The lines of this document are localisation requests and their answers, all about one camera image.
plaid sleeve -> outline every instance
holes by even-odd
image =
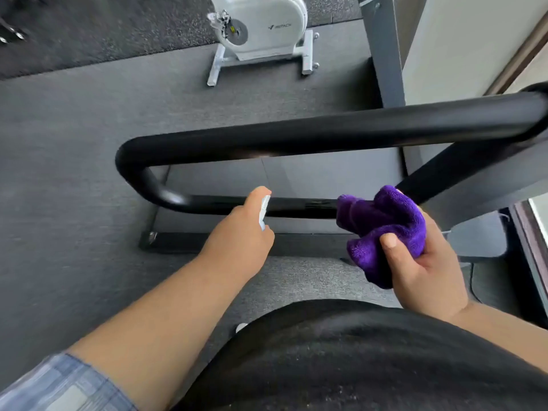
[[[60,353],[0,393],[0,411],[137,411],[108,378]]]

fingernail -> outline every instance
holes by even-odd
[[[387,249],[395,248],[398,244],[398,238],[393,233],[386,233],[381,236],[380,243],[383,247]]]

forearm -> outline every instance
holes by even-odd
[[[141,411],[165,409],[213,328],[245,284],[196,258],[70,348]]]
[[[548,331],[479,303],[469,303],[449,322],[548,372]]]

purple cloth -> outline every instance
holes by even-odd
[[[346,250],[366,273],[367,281],[380,288],[392,288],[392,274],[379,242],[381,235],[395,233],[413,258],[424,249],[424,217],[415,203],[393,186],[384,186],[374,200],[339,196],[337,225],[359,236],[347,242]]]

white exercise bike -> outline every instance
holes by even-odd
[[[318,33],[306,29],[303,0],[212,0],[208,19],[218,40],[207,84],[215,86],[221,68],[271,60],[303,58],[303,75],[319,64],[312,61]]]

